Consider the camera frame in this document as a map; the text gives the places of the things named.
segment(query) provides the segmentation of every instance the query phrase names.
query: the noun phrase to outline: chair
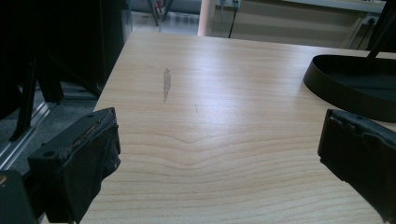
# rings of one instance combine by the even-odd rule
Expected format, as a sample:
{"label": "chair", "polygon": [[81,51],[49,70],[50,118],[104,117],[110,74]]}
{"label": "chair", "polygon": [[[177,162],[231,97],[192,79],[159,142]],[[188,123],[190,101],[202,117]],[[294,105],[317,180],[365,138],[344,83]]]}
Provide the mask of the chair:
{"label": "chair", "polygon": [[199,15],[201,13],[201,2],[202,0],[169,0],[163,14],[163,21],[166,20],[169,11]]}
{"label": "chair", "polygon": [[130,0],[132,2],[131,4],[131,10],[136,11],[136,12],[147,12],[147,13],[152,13],[155,24],[158,26],[158,18],[160,16],[158,15],[157,9],[155,8],[158,0]]}

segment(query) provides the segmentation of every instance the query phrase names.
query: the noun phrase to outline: smudge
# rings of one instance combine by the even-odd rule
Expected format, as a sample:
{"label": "smudge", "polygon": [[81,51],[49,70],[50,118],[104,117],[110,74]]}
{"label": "smudge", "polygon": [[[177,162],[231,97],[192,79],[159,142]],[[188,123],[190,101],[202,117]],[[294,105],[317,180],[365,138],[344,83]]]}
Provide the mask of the smudge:
{"label": "smudge", "polygon": [[168,98],[169,90],[171,89],[171,71],[166,68],[163,73],[163,102],[166,102],[166,98]]}

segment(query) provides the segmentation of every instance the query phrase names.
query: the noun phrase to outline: wood grain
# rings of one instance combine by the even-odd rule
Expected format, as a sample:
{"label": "wood grain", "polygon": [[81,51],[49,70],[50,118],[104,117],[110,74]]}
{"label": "wood grain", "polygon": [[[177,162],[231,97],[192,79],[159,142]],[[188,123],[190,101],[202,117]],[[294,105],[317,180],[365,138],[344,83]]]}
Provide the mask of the wood grain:
{"label": "wood grain", "polygon": [[334,106],[303,77],[322,53],[367,54],[131,35],[96,107],[116,108],[121,166],[82,223],[382,223],[319,162]]}

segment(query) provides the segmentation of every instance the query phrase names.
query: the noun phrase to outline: black bracket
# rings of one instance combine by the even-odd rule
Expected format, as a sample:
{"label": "black bracket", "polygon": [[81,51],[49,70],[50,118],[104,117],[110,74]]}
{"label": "black bracket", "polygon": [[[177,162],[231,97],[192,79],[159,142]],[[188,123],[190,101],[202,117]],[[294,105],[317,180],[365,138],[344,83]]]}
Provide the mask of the black bracket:
{"label": "black bracket", "polygon": [[396,133],[369,119],[328,110],[320,161],[379,213],[396,223]]}
{"label": "black bracket", "polygon": [[50,222],[79,223],[102,180],[118,169],[119,154],[114,108],[84,116],[28,157],[23,183],[16,172],[0,172],[0,201],[7,204],[0,220],[35,223],[45,212]]}

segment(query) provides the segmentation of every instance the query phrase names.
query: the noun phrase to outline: wooden desk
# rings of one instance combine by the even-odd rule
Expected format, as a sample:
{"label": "wooden desk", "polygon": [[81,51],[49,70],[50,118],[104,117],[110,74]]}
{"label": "wooden desk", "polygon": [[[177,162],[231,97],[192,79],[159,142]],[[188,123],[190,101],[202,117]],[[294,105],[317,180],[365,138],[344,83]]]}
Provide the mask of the wooden desk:
{"label": "wooden desk", "polygon": [[319,162],[334,107],[303,76],[321,53],[366,55],[131,35],[96,107],[116,107],[122,163],[82,223],[382,223]]}

